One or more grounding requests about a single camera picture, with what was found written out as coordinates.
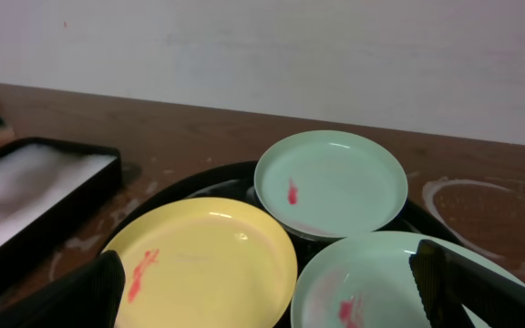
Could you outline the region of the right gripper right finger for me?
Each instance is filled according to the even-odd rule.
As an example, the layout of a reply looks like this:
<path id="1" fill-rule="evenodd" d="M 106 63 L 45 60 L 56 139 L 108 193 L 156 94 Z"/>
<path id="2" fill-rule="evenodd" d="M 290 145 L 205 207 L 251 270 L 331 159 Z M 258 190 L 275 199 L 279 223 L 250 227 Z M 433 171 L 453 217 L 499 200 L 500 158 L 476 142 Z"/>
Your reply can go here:
<path id="1" fill-rule="evenodd" d="M 472 327 L 472 311 L 491 327 L 525 327 L 525 287 L 431 240 L 409 266 L 431 327 Z"/>

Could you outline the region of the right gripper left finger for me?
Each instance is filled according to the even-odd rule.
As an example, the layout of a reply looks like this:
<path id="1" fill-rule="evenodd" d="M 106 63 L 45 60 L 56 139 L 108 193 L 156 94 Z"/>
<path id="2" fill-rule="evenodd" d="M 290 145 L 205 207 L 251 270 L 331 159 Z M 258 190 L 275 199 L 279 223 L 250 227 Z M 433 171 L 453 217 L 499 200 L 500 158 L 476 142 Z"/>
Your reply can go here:
<path id="1" fill-rule="evenodd" d="M 115 251 L 0 312 L 0 328 L 113 328 L 125 285 Z"/>

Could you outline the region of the yellow plate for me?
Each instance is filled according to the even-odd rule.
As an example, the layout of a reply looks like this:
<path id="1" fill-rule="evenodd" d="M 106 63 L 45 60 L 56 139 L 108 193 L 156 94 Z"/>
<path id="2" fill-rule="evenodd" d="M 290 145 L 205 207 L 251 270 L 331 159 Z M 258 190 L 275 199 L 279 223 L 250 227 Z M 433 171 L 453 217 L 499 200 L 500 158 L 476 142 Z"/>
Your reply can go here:
<path id="1" fill-rule="evenodd" d="M 238 200 L 158 207 L 126 224 L 106 248 L 118 254 L 126 275 L 120 328 L 274 327 L 297 280 L 286 231 Z"/>

